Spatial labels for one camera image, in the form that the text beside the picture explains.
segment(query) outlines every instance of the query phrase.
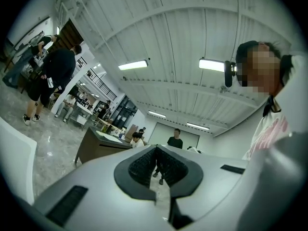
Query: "projector screen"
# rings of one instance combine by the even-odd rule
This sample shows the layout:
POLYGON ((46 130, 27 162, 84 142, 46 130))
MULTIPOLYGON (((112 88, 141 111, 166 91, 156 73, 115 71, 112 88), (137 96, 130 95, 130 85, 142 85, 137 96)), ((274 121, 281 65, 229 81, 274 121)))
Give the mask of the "projector screen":
MULTIPOLYGON (((166 145, 170 137, 173 137, 174 128, 157 123, 154 131, 149 139, 149 144, 166 145)), ((183 141, 183 149, 186 150, 189 146, 197 147, 199 135, 181 131, 180 139, 183 141)))

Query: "white chair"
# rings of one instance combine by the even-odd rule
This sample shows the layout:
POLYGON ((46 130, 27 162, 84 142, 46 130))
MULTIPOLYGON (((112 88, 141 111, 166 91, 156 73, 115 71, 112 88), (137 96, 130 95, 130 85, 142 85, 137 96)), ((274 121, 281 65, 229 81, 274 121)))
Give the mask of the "white chair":
POLYGON ((0 117, 0 168, 11 192, 34 203, 32 173, 37 142, 0 117))

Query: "white ceiling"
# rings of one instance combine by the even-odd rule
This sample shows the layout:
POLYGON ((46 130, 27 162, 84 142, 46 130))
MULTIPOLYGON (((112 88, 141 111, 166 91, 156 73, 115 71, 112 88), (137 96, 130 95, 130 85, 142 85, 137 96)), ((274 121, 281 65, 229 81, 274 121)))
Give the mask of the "white ceiling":
POLYGON ((200 69, 199 59, 234 61, 238 45, 249 40, 276 42, 288 53, 296 33, 277 0, 67 0, 62 10, 143 113, 205 125, 214 136, 247 119, 265 98, 236 81, 220 93, 224 74, 200 69), (144 59, 147 68, 117 67, 144 59))

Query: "fluorescent light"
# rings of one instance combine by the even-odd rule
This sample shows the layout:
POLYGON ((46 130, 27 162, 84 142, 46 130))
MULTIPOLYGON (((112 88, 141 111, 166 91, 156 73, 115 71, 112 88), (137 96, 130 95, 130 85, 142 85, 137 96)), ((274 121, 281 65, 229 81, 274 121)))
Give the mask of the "fluorescent light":
POLYGON ((207 59, 200 59, 199 68, 216 70, 220 72, 225 72, 225 67, 223 62, 217 62, 207 59))
POLYGON ((192 127, 195 127, 195 128, 200 128, 200 129, 204 129, 204 130, 210 130, 209 128, 207 127, 202 127, 202 126, 199 126, 199 125, 195 125, 195 124, 192 124, 192 123, 189 123, 187 122, 186 124, 187 126, 192 126, 192 127))
POLYGON ((140 61, 140 62, 134 62, 129 64, 120 65, 120 70, 126 70, 126 69, 132 69, 132 68, 140 68, 140 67, 147 67, 148 63, 146 60, 140 61))
POLYGON ((161 114, 158 114, 158 113, 155 113, 153 111, 149 111, 150 114, 153 114, 153 115, 156 115, 156 116, 161 116, 163 118, 165 118, 166 116, 165 115, 161 115, 161 114))

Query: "glossy floor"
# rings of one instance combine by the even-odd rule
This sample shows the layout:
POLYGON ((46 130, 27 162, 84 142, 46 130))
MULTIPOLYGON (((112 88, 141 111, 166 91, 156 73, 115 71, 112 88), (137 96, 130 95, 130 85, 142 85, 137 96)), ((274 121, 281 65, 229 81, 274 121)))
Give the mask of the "glossy floor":
MULTIPOLYGON (((3 64, 0 64, 0 78, 3 77, 3 64)), ((46 188, 76 168, 74 159, 86 132, 73 123, 64 123, 55 118, 48 109, 44 108, 39 122, 31 121, 27 127, 22 116, 26 111, 29 100, 27 93, 20 93, 7 87, 0 79, 0 116, 15 129, 35 140, 37 145, 34 169, 33 189, 37 198, 46 188)), ((163 217, 168 217, 170 195, 169 188, 159 185, 157 178, 151 180, 151 189, 156 192, 156 206, 163 217)))

